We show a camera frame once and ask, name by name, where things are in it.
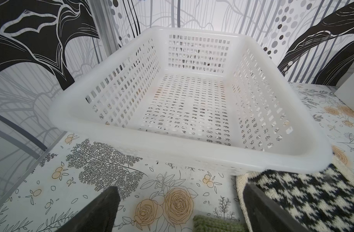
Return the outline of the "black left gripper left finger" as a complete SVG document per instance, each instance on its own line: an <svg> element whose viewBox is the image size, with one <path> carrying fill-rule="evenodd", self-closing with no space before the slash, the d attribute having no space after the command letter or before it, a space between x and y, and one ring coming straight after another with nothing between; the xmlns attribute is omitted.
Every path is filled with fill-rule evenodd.
<svg viewBox="0 0 354 232"><path fill-rule="evenodd" d="M111 232L120 202L118 188L110 186L57 231Z"/></svg>

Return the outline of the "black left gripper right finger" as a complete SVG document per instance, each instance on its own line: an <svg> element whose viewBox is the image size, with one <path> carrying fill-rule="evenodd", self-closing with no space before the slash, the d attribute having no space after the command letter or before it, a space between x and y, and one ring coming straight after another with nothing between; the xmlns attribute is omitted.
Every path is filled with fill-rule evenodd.
<svg viewBox="0 0 354 232"><path fill-rule="evenodd" d="M243 197L248 214L246 222L253 232L308 231L254 184L246 184Z"/></svg>

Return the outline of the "black white patterned knit scarf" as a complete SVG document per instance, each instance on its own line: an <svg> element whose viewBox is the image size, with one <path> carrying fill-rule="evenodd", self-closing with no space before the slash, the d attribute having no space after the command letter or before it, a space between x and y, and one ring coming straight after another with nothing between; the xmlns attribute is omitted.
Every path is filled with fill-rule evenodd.
<svg viewBox="0 0 354 232"><path fill-rule="evenodd" d="M267 170L239 175L235 181L250 232L255 223L244 203L246 184L254 184L310 232L354 232L354 173L337 158L313 174Z"/></svg>

